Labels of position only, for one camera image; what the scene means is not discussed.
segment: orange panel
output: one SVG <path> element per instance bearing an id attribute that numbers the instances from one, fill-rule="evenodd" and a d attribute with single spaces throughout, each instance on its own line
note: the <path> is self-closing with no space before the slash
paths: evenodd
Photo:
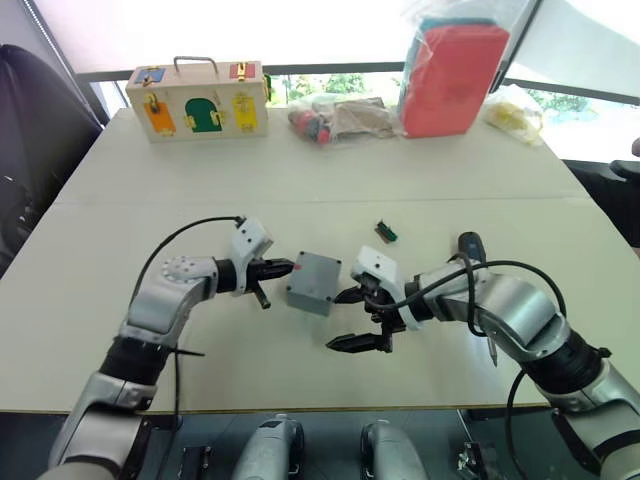
<path id="1" fill-rule="evenodd" d="M 147 112 L 147 116 L 151 121 L 153 129 L 161 135 L 173 135 L 176 131 L 176 126 L 173 124 L 169 108 L 164 102 L 155 102 L 155 112 L 151 108 L 151 103 L 144 103 L 144 110 Z"/>

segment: window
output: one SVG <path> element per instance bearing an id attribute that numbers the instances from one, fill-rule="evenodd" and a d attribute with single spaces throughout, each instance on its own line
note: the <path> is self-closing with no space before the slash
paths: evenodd
<path id="1" fill-rule="evenodd" d="M 528 90 L 544 111 L 542 138 L 568 160 L 638 160 L 631 144 L 640 137 L 640 107 L 561 93 Z"/>
<path id="2" fill-rule="evenodd" d="M 638 0 L 544 0 L 507 77 L 638 97 L 638 19 Z"/>
<path id="3" fill-rule="evenodd" d="M 307 95 L 354 94 L 380 97 L 387 106 L 398 103 L 401 72 L 281 75 L 272 78 L 272 106 L 287 105 Z"/>
<path id="4" fill-rule="evenodd" d="M 129 106 L 129 98 L 124 91 L 126 86 L 126 81 L 95 82 L 91 84 L 91 88 L 109 118 L 113 118 L 121 108 Z"/>
<path id="5" fill-rule="evenodd" d="M 402 61 L 403 1 L 36 0 L 76 73 L 171 63 L 176 55 L 265 65 Z"/>

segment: white table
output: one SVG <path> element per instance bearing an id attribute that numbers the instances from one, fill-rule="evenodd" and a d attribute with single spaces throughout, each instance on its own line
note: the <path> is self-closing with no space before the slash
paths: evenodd
<path id="1" fill-rule="evenodd" d="M 587 198 L 546 146 L 482 121 L 466 135 L 323 148 L 297 138 L 285 110 L 269 113 L 267 137 L 151 144 L 120 110 L 58 203 Z"/>

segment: green door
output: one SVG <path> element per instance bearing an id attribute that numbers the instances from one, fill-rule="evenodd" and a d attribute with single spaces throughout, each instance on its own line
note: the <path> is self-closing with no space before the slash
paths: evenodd
<path id="1" fill-rule="evenodd" d="M 207 98 L 192 98 L 184 107 L 186 122 L 194 133 L 222 130 L 220 115 L 213 102 Z"/>

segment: gray plastic box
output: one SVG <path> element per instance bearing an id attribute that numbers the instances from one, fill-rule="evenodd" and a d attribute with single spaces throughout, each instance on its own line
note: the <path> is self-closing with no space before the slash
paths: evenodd
<path id="1" fill-rule="evenodd" d="M 311 313 L 329 315 L 338 291 L 342 261 L 300 252 L 287 287 L 287 304 Z"/>

